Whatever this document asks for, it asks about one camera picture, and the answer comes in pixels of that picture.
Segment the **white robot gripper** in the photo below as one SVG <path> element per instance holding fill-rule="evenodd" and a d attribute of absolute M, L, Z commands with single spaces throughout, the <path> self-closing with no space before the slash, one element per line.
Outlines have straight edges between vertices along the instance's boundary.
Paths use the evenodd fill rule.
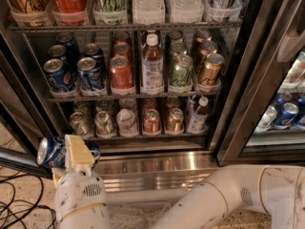
<path fill-rule="evenodd" d="M 79 135 L 65 135 L 65 148 L 66 170 L 51 169 L 58 228 L 111 229 L 104 180 L 92 172 L 90 149 Z"/>

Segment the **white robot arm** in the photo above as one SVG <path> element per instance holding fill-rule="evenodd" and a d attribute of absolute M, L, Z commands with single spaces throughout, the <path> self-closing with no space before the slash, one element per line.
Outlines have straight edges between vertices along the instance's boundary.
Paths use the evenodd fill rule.
<path fill-rule="evenodd" d="M 59 178 L 55 212 L 59 229 L 111 229 L 103 178 L 82 137 L 66 135 L 66 174 Z M 194 186 L 150 229 L 211 229 L 245 208 L 272 216 L 272 229 L 305 229 L 305 168 L 229 165 Z"/>

